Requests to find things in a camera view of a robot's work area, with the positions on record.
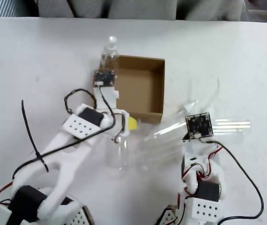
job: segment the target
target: plastic bottle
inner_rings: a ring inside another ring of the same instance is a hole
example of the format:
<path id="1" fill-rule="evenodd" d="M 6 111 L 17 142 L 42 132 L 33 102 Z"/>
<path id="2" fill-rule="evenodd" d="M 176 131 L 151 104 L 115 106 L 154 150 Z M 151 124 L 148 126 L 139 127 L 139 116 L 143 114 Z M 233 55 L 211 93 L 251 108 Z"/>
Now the plastic bottle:
<path id="1" fill-rule="evenodd" d="M 116 50 L 117 38 L 110 36 L 101 54 L 100 70 L 117 70 L 119 67 L 119 53 Z"/>

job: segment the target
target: black circuit board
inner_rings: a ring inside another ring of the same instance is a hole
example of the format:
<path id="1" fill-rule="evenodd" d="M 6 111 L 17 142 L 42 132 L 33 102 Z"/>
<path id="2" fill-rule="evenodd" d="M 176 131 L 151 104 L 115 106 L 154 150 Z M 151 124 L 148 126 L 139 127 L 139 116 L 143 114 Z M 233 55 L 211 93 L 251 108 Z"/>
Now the black circuit board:
<path id="1" fill-rule="evenodd" d="M 185 120 L 190 140 L 214 135 L 208 112 L 186 116 Z"/>
<path id="2" fill-rule="evenodd" d="M 93 86 L 94 87 L 114 87 L 115 71 L 105 70 L 96 71 Z"/>

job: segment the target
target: yellow object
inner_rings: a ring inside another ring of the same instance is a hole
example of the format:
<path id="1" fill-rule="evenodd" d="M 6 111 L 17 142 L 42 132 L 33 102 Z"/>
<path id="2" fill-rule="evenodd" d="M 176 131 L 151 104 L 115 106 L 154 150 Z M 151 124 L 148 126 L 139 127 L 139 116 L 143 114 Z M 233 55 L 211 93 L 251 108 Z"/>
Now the yellow object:
<path id="1" fill-rule="evenodd" d="M 129 130 L 136 130 L 137 129 L 137 120 L 135 118 L 129 117 L 128 129 Z"/>

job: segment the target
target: cardboard box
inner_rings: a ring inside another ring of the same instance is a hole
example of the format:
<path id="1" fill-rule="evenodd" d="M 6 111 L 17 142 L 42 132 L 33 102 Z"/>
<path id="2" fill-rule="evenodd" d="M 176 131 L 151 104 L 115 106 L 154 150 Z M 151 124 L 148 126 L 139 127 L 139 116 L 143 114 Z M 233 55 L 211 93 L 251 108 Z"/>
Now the cardboard box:
<path id="1" fill-rule="evenodd" d="M 165 61 L 144 57 L 119 57 L 117 108 L 145 123 L 159 123 L 163 112 Z"/>

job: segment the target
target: white tabletop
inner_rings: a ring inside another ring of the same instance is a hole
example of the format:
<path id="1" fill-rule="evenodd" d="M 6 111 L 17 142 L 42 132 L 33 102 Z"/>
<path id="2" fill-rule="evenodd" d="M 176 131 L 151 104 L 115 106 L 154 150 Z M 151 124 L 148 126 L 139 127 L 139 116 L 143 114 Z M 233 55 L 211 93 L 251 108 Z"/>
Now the white tabletop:
<path id="1" fill-rule="evenodd" d="M 267 23 L 0 19 L 0 187 L 32 152 L 21 99 L 42 149 L 67 117 L 63 97 L 75 88 L 91 90 L 92 71 L 111 34 L 119 39 L 120 54 L 166 60 L 165 115 L 189 98 L 191 83 L 192 98 L 205 101 L 220 79 L 218 116 L 252 122 L 242 144 L 227 145 L 265 200 L 258 220 L 228 224 L 267 225 Z M 91 103 L 77 97 L 73 106 L 82 101 Z M 150 176 L 132 168 L 123 177 L 112 177 L 104 151 L 90 155 L 71 193 L 90 208 L 96 224 L 154 224 L 182 188 L 180 165 Z M 221 159 L 228 185 L 226 215 L 256 214 L 254 188 L 225 152 Z"/>

